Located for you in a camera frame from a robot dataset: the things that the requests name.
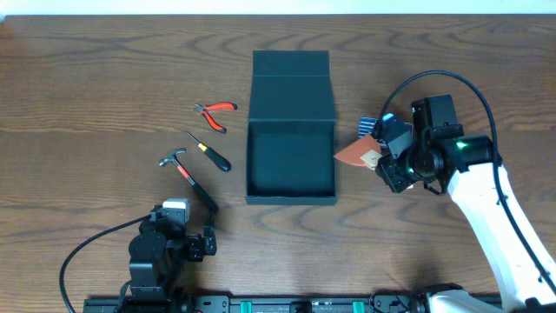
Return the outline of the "black handled screwdriver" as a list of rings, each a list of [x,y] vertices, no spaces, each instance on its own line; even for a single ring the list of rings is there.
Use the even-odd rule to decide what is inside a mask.
[[[221,171],[229,172],[232,169],[230,161],[224,156],[216,152],[212,147],[199,141],[190,132],[186,131],[186,134],[195,141],[197,147],[203,152],[203,154]]]

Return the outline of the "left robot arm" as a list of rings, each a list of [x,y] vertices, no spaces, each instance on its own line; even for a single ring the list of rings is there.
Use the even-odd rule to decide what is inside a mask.
[[[138,302],[162,303],[176,299],[175,281],[187,262],[201,262],[216,254],[215,214],[211,205],[203,233],[189,235],[187,202],[156,205],[129,244],[130,291]]]

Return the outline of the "blue precision screwdriver set case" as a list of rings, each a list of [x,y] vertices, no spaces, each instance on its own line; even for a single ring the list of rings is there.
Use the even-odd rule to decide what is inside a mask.
[[[361,117],[358,124],[357,139],[361,139],[367,135],[371,135],[374,130],[374,126],[378,119],[374,117]],[[411,135],[414,135],[414,125],[412,123],[404,123],[409,129]],[[382,140],[378,141],[382,150],[389,150],[386,143]]]

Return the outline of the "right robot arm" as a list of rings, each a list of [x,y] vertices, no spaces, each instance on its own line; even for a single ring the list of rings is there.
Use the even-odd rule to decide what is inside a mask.
[[[411,104],[414,125],[386,114],[376,124],[387,146],[377,175],[394,193],[421,182],[449,195],[471,225],[493,271],[505,312],[555,310],[555,262],[513,194],[486,135],[467,137],[449,95]],[[433,190],[432,184],[439,188]]]

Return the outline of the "hammer with red black handle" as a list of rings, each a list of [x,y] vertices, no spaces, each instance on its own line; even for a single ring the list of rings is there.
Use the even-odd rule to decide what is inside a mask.
[[[190,183],[195,193],[201,198],[202,202],[208,208],[208,210],[215,215],[218,212],[218,205],[208,194],[208,192],[189,174],[185,167],[181,164],[178,155],[185,154],[185,149],[171,150],[164,158],[159,161],[161,167],[165,167],[169,163],[174,164],[177,170],[182,174],[182,176]]]

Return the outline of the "orange scraper with wooden handle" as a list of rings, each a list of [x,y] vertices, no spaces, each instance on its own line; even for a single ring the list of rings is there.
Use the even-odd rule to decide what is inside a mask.
[[[370,135],[356,140],[334,155],[338,161],[370,170],[375,170],[381,157],[381,147]]]

